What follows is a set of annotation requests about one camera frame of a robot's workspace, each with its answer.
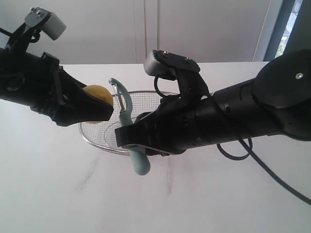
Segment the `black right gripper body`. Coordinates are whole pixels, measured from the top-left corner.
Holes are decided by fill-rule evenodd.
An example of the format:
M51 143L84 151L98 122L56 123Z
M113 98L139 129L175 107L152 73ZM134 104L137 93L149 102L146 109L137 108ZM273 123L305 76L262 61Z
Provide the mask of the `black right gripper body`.
M155 150L177 155L188 149L237 140L241 134L232 123L224 123L223 116L208 98L162 98L155 110Z

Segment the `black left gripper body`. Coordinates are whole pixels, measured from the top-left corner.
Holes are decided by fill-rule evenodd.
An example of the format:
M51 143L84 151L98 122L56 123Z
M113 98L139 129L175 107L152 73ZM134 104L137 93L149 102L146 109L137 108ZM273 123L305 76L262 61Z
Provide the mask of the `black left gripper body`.
M59 59L48 53L37 57L1 52L0 98L59 121L63 110Z

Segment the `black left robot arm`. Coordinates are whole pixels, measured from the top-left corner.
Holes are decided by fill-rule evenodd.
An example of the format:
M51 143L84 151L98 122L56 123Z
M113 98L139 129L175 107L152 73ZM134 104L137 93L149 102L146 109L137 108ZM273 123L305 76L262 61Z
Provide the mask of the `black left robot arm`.
M23 23L0 50L0 98L28 106L58 126L110 120L113 105L86 92L84 83L70 76L57 57L27 52L40 39L38 26Z

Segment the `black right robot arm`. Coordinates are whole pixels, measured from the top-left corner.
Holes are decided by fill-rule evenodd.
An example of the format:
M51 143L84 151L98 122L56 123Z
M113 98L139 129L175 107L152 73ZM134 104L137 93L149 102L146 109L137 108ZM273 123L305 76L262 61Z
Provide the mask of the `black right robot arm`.
M144 69L155 78L177 81L179 93L164 96L157 109L139 115L132 125L117 128L119 147L177 155L264 135L311 139L309 49L275 58L255 78L213 93L190 58L154 50Z

